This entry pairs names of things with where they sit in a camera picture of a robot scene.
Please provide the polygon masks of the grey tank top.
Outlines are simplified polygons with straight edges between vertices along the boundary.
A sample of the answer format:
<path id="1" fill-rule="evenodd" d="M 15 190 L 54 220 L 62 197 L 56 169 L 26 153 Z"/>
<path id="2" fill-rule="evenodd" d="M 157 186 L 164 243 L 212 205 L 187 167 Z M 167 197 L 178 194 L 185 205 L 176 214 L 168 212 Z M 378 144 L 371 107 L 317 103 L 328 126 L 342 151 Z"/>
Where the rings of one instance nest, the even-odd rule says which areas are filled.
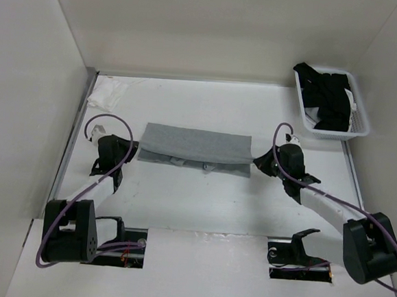
<path id="1" fill-rule="evenodd" d="M 251 176 L 251 136 L 149 123 L 140 140 L 140 161 Z"/>

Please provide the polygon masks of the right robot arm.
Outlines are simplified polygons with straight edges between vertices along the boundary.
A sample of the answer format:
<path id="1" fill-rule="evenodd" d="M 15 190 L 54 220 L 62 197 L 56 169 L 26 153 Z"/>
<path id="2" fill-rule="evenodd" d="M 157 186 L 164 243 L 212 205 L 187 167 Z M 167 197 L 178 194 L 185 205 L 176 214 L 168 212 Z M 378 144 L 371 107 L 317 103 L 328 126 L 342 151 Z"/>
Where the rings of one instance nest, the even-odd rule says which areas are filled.
<path id="1" fill-rule="evenodd" d="M 284 270 L 301 272 L 338 264 L 360 285 L 397 273 L 397 240 L 389 218 L 368 213 L 319 188 L 320 180 L 305 172 L 304 154 L 295 143 L 273 146 L 253 160 L 269 177 L 279 178 L 285 193 L 316 212 L 340 234 L 340 239 L 307 240 L 316 228 L 290 238 L 271 238 L 267 259 Z"/>

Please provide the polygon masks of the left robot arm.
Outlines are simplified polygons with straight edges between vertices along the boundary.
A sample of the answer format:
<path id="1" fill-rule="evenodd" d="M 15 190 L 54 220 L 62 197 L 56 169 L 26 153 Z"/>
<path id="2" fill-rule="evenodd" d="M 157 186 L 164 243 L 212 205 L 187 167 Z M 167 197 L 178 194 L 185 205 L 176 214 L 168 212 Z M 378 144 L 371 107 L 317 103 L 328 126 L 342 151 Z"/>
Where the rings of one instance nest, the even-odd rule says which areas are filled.
<path id="1" fill-rule="evenodd" d="M 36 256 L 40 268 L 59 262 L 91 262 L 102 244 L 111 251 L 125 244 L 122 219 L 97 217 L 96 209 L 121 186 L 122 164 L 133 159 L 139 143 L 111 134 L 92 136 L 90 140 L 97 147 L 98 158 L 88 182 L 70 198 L 51 200 L 45 206 L 43 236 Z"/>

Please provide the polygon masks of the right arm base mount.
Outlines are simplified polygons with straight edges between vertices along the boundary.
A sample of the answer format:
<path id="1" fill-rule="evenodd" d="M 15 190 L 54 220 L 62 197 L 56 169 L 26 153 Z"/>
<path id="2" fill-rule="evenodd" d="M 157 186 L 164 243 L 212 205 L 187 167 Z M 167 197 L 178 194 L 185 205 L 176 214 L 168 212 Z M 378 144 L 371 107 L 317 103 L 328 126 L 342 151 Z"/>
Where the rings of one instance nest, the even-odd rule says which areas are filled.
<path id="1" fill-rule="evenodd" d="M 319 257 L 309 256 L 302 240 L 320 230 L 303 230 L 291 237 L 267 239 L 269 277 L 272 279 L 332 283 L 330 263 Z"/>

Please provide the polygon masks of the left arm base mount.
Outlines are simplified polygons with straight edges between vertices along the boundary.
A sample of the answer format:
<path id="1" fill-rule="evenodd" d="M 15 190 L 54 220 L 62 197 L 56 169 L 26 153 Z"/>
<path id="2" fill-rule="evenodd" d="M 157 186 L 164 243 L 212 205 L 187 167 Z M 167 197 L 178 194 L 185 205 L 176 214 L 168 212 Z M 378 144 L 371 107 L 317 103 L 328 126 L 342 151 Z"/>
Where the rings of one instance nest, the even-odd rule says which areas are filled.
<path id="1" fill-rule="evenodd" d="M 122 242 L 107 242 L 99 248 L 95 258 L 88 265 L 108 266 L 116 268 L 143 267 L 147 244 L 148 229 L 127 228 Z"/>

